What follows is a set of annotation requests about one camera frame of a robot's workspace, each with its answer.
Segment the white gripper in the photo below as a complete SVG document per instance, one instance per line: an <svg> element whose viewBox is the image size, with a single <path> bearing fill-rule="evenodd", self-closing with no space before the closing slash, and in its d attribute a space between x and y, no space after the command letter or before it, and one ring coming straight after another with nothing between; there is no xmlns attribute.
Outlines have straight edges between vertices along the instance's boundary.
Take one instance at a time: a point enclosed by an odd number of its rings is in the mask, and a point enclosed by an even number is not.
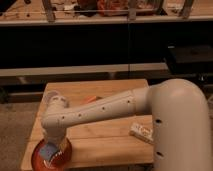
<svg viewBox="0 0 213 171"><path fill-rule="evenodd" d="M46 140L53 143L61 152L64 152L67 147L67 138L65 132L47 133Z"/></svg>

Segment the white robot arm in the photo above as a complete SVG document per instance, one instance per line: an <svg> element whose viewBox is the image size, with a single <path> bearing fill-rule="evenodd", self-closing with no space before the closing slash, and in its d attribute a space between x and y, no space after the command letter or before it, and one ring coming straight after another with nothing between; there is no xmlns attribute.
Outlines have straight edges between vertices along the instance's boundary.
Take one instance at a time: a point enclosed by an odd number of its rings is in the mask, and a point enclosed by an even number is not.
<svg viewBox="0 0 213 171"><path fill-rule="evenodd" d="M69 108L60 95L49 98L41 125L45 140L58 145L79 124L150 114L155 171L213 171L209 108L200 88L169 79Z"/></svg>

